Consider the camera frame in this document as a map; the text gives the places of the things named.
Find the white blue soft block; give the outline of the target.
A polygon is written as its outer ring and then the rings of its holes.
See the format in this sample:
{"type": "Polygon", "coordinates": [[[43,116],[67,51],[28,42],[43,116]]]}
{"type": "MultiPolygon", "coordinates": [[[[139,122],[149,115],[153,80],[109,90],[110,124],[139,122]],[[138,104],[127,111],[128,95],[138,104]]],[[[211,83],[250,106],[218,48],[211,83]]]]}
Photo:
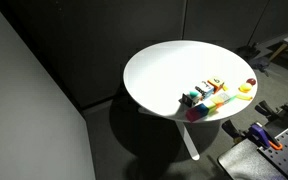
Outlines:
{"type": "Polygon", "coordinates": [[[196,86],[195,89],[201,94],[201,99],[204,100],[208,98],[214,91],[214,87],[208,82],[201,81],[196,86]]]}

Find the orange soft block number nine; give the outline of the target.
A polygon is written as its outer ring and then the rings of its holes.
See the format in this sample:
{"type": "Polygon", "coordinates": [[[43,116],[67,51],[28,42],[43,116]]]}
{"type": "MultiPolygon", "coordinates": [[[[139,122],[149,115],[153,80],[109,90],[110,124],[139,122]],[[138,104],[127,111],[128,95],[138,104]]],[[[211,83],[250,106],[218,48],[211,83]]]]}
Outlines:
{"type": "Polygon", "coordinates": [[[216,94],[219,90],[221,90],[225,84],[225,82],[221,78],[218,78],[218,77],[212,77],[208,79],[207,82],[213,86],[214,94],[216,94]]]}

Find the round white table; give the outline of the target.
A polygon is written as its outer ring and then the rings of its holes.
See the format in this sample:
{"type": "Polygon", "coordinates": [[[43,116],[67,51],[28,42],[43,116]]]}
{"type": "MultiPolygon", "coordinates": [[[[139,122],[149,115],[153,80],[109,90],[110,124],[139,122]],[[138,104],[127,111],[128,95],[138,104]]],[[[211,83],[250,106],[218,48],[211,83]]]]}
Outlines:
{"type": "Polygon", "coordinates": [[[257,77],[241,57],[223,47],[210,43],[176,40],[158,43],[136,53],[126,64],[123,81],[127,92],[140,105],[142,113],[173,120],[182,136],[192,159],[200,154],[185,125],[222,120],[245,109],[255,98],[257,77]],[[216,94],[202,100],[195,86],[207,82],[212,77],[221,78],[225,84],[216,94]],[[247,79],[254,78],[256,84],[245,93],[239,90],[247,79]],[[193,107],[182,103],[182,94],[197,91],[200,101],[193,107]],[[226,93],[230,97],[237,94],[252,96],[250,101],[235,98],[224,104],[218,97],[226,93]],[[194,122],[186,119],[185,113],[207,101],[223,103],[212,114],[194,122]]]}

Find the magenta cube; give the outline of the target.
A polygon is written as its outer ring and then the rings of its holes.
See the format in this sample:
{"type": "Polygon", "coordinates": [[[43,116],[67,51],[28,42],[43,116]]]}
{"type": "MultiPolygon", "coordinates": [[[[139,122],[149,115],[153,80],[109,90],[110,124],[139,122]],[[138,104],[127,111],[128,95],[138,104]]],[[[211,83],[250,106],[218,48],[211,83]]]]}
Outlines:
{"type": "Polygon", "coordinates": [[[186,111],[185,116],[188,121],[194,122],[200,118],[200,113],[195,108],[191,108],[186,111]]]}

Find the blue cube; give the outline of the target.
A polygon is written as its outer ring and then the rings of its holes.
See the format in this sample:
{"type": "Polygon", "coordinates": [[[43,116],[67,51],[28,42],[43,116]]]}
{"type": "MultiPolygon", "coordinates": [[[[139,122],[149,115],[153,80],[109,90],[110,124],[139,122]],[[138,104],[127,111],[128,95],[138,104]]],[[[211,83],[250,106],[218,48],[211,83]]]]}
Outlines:
{"type": "Polygon", "coordinates": [[[209,112],[209,109],[206,105],[204,104],[199,104],[195,107],[197,113],[198,113],[198,117],[202,118],[204,116],[206,116],[209,112]]]}

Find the lime green cube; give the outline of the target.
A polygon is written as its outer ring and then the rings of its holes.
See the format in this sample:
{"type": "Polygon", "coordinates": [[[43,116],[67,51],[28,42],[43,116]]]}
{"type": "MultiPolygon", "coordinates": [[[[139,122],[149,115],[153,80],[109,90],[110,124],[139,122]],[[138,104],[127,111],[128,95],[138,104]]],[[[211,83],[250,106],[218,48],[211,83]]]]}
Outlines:
{"type": "Polygon", "coordinates": [[[212,101],[207,101],[204,103],[204,105],[208,108],[209,114],[212,114],[217,109],[217,105],[215,103],[213,103],[212,101]]]}

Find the orange cube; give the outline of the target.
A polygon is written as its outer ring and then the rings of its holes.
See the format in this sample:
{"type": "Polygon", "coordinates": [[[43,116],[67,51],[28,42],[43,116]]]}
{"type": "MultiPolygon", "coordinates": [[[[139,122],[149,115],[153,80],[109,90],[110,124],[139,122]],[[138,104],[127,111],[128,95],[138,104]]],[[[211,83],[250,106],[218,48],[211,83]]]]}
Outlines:
{"type": "Polygon", "coordinates": [[[220,108],[221,106],[223,106],[223,103],[216,103],[216,108],[220,108]]]}

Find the grey dotted cube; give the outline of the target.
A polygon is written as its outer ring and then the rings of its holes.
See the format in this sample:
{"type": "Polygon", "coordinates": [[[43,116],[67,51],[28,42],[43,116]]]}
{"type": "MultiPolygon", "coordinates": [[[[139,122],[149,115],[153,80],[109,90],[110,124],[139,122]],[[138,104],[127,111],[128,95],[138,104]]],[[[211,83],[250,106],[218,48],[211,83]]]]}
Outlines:
{"type": "Polygon", "coordinates": [[[223,101],[224,104],[228,103],[231,99],[231,97],[226,93],[221,93],[218,95],[218,97],[223,101]]]}

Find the yellow orange fruit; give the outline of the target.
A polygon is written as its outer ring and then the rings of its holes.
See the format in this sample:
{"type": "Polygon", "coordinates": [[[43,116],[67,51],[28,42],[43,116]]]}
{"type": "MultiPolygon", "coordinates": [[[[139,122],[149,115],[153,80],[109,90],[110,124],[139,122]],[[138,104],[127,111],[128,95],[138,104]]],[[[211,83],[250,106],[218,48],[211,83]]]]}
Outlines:
{"type": "Polygon", "coordinates": [[[239,90],[241,92],[249,92],[250,90],[252,89],[252,85],[250,83],[243,83],[240,87],[239,87],[239,90]]]}

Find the yellow banana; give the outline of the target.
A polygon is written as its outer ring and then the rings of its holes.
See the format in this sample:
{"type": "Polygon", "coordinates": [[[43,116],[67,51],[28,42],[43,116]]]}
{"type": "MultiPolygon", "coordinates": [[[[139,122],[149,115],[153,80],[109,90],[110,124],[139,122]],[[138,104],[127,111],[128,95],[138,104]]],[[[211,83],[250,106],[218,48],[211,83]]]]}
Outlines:
{"type": "Polygon", "coordinates": [[[237,94],[236,98],[241,99],[241,100],[247,100],[247,101],[250,101],[253,99],[252,96],[242,95],[242,94],[237,94]]]}

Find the dark red plum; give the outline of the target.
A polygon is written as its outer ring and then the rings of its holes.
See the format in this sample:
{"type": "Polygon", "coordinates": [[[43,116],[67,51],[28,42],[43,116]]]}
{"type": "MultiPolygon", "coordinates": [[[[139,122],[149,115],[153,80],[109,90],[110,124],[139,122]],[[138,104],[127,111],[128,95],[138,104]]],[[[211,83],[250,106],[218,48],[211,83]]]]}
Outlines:
{"type": "Polygon", "coordinates": [[[249,79],[247,79],[246,82],[251,84],[251,85],[255,85],[256,84],[256,80],[254,78],[249,78],[249,79]]]}

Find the purple orange clamp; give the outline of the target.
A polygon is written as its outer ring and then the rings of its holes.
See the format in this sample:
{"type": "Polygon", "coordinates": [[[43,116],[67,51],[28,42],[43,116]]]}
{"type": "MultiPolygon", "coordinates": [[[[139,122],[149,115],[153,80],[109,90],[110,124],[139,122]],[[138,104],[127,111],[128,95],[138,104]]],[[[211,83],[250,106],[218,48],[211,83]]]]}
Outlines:
{"type": "Polygon", "coordinates": [[[260,123],[253,123],[246,133],[246,137],[264,149],[281,150],[283,145],[260,123]]]}

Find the grey mat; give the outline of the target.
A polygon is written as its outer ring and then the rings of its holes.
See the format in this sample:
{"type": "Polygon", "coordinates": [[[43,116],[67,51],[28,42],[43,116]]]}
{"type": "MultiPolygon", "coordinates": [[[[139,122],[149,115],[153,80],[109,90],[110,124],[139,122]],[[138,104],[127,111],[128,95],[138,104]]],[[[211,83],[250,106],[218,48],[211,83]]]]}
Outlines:
{"type": "Polygon", "coordinates": [[[249,140],[234,145],[220,155],[218,163],[232,180],[286,180],[249,140]]]}

